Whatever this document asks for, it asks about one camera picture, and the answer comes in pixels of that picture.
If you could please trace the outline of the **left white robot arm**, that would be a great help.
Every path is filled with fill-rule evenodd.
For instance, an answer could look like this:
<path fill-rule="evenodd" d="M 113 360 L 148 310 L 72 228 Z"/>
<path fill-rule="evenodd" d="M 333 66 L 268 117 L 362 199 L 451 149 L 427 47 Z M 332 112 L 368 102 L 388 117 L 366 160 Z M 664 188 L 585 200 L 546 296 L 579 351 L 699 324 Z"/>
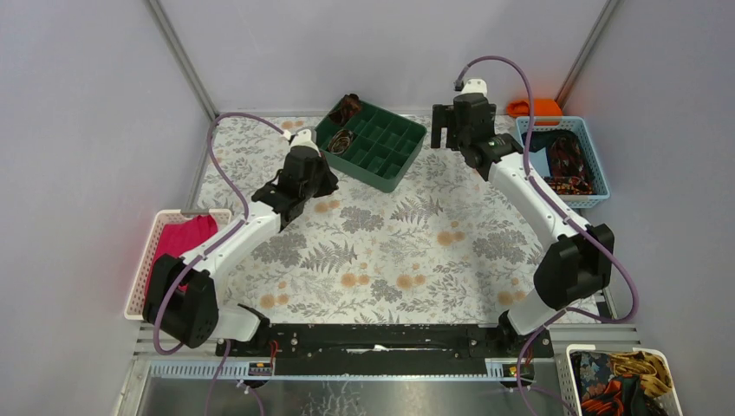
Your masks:
<path fill-rule="evenodd" d="M 233 340 L 249 356 L 263 353 L 269 344 L 265 317 L 251 307 L 225 305 L 225 280 L 256 247 L 297 219 L 308 201 L 336 191 L 337 182 L 321 152 L 293 146 L 275 178 L 254 193 L 247 214 L 178 257 L 159 257 L 142 312 L 154 327 L 153 339 L 167 334 L 188 348 Z"/>

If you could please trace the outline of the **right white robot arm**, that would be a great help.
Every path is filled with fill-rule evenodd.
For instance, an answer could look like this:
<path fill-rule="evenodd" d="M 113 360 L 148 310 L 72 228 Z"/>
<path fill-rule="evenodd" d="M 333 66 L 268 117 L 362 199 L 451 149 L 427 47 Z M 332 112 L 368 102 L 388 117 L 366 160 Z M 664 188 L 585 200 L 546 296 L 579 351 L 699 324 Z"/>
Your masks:
<path fill-rule="evenodd" d="M 521 144 L 508 133 L 496 133 L 495 109 L 481 93 L 463 93 L 449 105 L 433 105 L 431 146 L 460 152 L 470 168 L 517 208 L 545 251 L 532 291 L 498 320 L 498 348 L 518 357 L 530 347 L 530 333 L 608 286 L 612 264 L 607 254 L 615 236 L 604 224 L 590 225 L 524 163 Z"/>

